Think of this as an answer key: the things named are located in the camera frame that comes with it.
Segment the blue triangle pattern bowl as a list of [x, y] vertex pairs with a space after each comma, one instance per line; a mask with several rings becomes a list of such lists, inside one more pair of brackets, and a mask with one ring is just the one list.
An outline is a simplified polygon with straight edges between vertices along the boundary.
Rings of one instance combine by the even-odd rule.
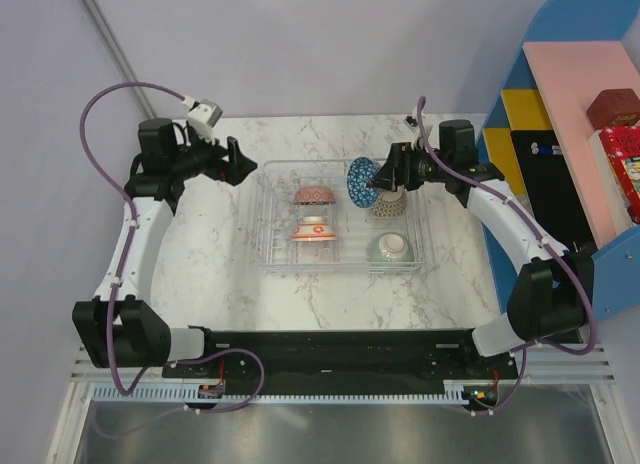
[[380, 164], [367, 157], [358, 157], [350, 164], [346, 177], [347, 191], [357, 207], [371, 208], [376, 203], [380, 190], [368, 184], [379, 170]]

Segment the brown lattice pattern bowl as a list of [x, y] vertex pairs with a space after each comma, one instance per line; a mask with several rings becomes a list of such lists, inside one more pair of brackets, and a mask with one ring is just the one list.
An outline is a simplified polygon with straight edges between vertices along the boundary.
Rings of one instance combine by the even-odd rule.
[[404, 213], [406, 203], [406, 193], [403, 190], [383, 191], [371, 210], [377, 217], [395, 218]]

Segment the pale green glazed bowl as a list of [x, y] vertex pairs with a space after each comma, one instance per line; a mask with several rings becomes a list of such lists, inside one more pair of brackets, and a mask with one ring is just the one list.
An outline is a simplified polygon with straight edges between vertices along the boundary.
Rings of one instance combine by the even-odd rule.
[[414, 253], [408, 240], [396, 232], [386, 232], [374, 238], [368, 246], [370, 262], [407, 263], [414, 261]]

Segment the red floral pattern bowl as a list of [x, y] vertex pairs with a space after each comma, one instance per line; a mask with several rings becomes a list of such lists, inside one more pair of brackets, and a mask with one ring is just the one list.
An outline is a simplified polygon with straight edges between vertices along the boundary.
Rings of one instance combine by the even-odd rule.
[[333, 205], [336, 203], [336, 197], [328, 186], [307, 185], [296, 191], [293, 203], [299, 206]]

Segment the orange white floral bowl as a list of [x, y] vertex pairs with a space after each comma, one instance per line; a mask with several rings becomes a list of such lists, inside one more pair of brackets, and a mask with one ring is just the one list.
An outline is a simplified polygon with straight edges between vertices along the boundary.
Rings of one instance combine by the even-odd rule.
[[323, 216], [301, 218], [291, 235], [291, 240], [294, 242], [325, 242], [336, 239], [332, 225]]

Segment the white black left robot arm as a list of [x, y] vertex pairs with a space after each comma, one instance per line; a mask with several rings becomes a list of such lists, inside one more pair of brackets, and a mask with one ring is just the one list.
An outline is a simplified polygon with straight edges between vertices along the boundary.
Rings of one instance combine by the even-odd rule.
[[237, 186], [257, 165], [235, 137], [207, 142], [191, 125], [168, 118], [140, 123], [138, 140], [140, 152], [122, 189], [124, 218], [114, 255], [93, 297], [75, 304], [72, 321], [97, 368], [184, 360], [196, 376], [208, 377], [218, 369], [218, 351], [205, 344], [203, 328], [172, 329], [152, 309], [153, 274], [186, 181], [204, 175]]

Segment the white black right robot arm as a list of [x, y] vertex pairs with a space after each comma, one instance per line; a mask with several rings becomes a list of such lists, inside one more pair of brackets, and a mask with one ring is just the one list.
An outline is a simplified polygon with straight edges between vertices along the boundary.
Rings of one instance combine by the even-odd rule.
[[494, 356], [537, 343], [576, 356], [590, 353], [597, 343], [590, 255], [553, 238], [516, 199], [501, 171], [480, 161], [469, 121], [441, 122], [437, 148], [424, 123], [417, 127], [413, 141], [392, 144], [384, 164], [365, 173], [364, 187], [381, 192], [444, 185], [490, 231], [517, 273], [505, 312], [473, 329], [458, 352], [460, 370], [481, 377]]

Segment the black board with markers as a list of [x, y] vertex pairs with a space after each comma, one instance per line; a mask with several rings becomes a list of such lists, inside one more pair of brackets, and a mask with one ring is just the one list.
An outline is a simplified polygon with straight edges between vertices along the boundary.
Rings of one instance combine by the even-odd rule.
[[595, 252], [595, 239], [555, 133], [516, 130], [510, 135], [537, 222], [570, 251]]

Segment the red christmas tin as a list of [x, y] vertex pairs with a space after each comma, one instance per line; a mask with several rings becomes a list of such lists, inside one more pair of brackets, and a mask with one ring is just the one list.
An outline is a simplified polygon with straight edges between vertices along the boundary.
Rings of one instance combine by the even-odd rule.
[[605, 127], [599, 133], [612, 172], [628, 201], [629, 214], [639, 220], [639, 127]]

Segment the blue toy shelf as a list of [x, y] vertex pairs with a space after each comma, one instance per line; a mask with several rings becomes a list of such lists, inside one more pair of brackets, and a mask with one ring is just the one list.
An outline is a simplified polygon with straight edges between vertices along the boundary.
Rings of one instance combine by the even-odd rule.
[[620, 187], [590, 114], [639, 87], [623, 45], [638, 12], [639, 0], [548, 0], [477, 141], [549, 233], [591, 251], [598, 322], [639, 302], [639, 201]]

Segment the dark red box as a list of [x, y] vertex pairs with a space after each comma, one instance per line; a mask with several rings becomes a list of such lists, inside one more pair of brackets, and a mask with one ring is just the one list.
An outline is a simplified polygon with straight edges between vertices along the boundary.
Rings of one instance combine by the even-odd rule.
[[594, 130], [633, 126], [639, 122], [639, 107], [639, 97], [633, 89], [605, 89], [588, 107], [586, 116]]

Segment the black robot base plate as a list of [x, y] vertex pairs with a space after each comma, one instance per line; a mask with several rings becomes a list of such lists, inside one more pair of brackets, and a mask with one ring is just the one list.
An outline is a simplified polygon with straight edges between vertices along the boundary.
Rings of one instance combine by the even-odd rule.
[[502, 354], [481, 358], [468, 330], [206, 331], [211, 363], [166, 365], [165, 378], [223, 378], [233, 390], [436, 391], [447, 380], [514, 379]]

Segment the aluminium corner post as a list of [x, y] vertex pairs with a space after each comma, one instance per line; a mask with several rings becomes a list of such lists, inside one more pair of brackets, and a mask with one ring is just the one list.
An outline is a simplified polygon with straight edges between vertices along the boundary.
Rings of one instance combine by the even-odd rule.
[[120, 78], [126, 82], [138, 81], [129, 59], [106, 18], [98, 0], [78, 0], [100, 41], [114, 64]]

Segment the aluminium rail frame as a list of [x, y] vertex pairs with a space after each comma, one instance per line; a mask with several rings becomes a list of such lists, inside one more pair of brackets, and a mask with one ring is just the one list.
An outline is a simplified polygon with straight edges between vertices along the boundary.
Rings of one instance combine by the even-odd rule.
[[241, 411], [197, 416], [216, 403], [213, 379], [151, 370], [121, 396], [80, 353], [46, 459], [50, 463], [635, 463], [619, 382], [602, 347], [550, 347], [516, 357], [501, 408], [464, 411], [485, 380], [447, 380], [432, 393], [344, 397], [273, 394]]

